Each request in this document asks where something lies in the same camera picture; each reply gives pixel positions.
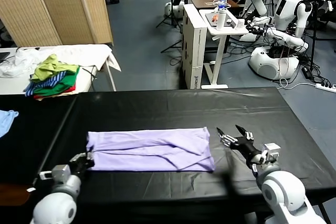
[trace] red cloth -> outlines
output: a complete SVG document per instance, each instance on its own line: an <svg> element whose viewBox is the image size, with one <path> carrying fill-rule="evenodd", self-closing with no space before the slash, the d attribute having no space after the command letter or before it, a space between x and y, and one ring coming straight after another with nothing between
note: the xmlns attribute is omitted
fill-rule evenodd
<svg viewBox="0 0 336 224"><path fill-rule="evenodd" d="M68 92L71 92L71 91L75 91L75 89L76 89L76 84L73 85L71 88L67 89L66 91L64 91L63 93L68 93ZM47 97L44 97L42 95L35 95L34 96L34 99L39 99L39 98L47 98Z"/></svg>

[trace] power strip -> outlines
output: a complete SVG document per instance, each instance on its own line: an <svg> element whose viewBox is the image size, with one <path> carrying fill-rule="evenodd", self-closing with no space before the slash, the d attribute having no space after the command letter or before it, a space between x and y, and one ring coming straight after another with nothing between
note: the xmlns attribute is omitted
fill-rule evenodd
<svg viewBox="0 0 336 224"><path fill-rule="evenodd" d="M334 84L332 86L332 88L329 88L329 87L325 87L325 86L322 86L321 84L317 83L315 87L317 89L322 89L322 90L326 90L326 91L330 91L330 92L336 93L336 84Z"/></svg>

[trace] lavender cloth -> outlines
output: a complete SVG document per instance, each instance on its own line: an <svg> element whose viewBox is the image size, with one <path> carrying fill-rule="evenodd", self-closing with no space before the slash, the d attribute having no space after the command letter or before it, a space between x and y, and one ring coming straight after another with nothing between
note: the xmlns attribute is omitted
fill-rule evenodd
<svg viewBox="0 0 336 224"><path fill-rule="evenodd" d="M199 129L89 132L92 170L213 171L209 131Z"/></svg>

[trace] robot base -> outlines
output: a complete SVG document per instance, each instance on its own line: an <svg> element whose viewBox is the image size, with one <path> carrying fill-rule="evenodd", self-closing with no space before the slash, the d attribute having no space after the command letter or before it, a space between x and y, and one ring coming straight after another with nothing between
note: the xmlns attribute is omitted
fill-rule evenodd
<svg viewBox="0 0 336 224"><path fill-rule="evenodd" d="M296 57L270 58L267 55L269 49L270 47L258 47L252 52L248 63L252 70L257 75L269 80L291 78L299 64L299 60Z"/></svg>
<svg viewBox="0 0 336 224"><path fill-rule="evenodd" d="M180 2L179 5L173 6L173 12L174 12L175 18L177 19L183 18L183 5L184 5L184 2ZM166 3L166 6L164 7L165 16L168 16L171 13L171 6L172 6L171 2Z"/></svg>

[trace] white table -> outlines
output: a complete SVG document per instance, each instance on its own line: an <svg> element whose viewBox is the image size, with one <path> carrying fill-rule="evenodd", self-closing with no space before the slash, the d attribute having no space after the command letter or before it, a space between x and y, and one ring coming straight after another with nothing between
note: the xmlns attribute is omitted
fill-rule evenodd
<svg viewBox="0 0 336 224"><path fill-rule="evenodd" d="M34 49L36 47L26 47L20 49ZM52 49L54 47L40 47L39 50ZM15 56L17 48L0 48L0 52L9 52L10 54L5 58ZM107 69L107 76L110 79L111 89L115 91L116 87L114 85L113 77L108 67L108 63L105 62L104 70ZM94 66L91 67L80 67L79 72L76 78L76 91L88 92L91 87L91 78L92 75L97 74L97 68ZM24 94L23 91L29 84L29 74L25 74L19 78L0 78L0 94Z"/></svg>
<svg viewBox="0 0 336 224"><path fill-rule="evenodd" d="M243 35L248 34L248 30L244 27L241 29L235 29L232 27L224 27L223 30L219 31L216 27L212 27L209 21L206 18L206 14L213 13L214 10L211 9L202 9L199 10L201 17L204 19L204 22L208 28L208 31L211 35L214 36L213 40L219 39L218 50L216 54L216 62L214 64L214 71L211 70L209 63L204 63L205 71L208 75L210 85L202 85L202 89L227 89L228 85L226 84L217 84L217 79L219 75L219 70L222 64L223 51L225 46L225 40L227 35ZM238 19L230 12L227 11L227 15L232 20L233 23L238 24Z"/></svg>

